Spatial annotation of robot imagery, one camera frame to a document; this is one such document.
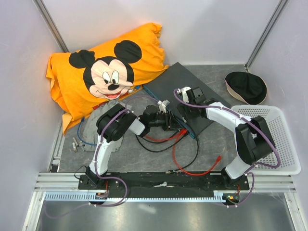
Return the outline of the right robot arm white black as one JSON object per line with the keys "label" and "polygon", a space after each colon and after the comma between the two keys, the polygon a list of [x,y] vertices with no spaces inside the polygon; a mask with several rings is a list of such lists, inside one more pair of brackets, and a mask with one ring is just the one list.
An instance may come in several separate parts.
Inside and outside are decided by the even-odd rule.
{"label": "right robot arm white black", "polygon": [[280,158],[263,117],[244,116],[213,98],[207,99],[199,87],[175,89],[173,94],[180,102],[178,110],[184,119],[203,117],[233,132],[237,156],[222,170],[224,175],[220,177],[220,183],[223,188],[232,189],[239,177],[271,153],[277,158],[274,167],[279,166]]}

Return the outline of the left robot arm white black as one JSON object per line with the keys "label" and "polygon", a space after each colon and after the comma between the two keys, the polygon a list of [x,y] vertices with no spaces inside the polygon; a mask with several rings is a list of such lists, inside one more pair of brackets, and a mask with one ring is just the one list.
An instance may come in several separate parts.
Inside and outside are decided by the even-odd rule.
{"label": "left robot arm white black", "polygon": [[144,137],[153,127],[161,127],[164,131],[179,130],[180,123],[170,111],[161,111],[157,106],[149,105],[140,116],[121,104],[116,104],[96,123],[98,142],[95,154],[86,174],[90,176],[89,184],[95,189],[105,185],[110,155],[115,149],[116,142],[129,130],[135,135]]}

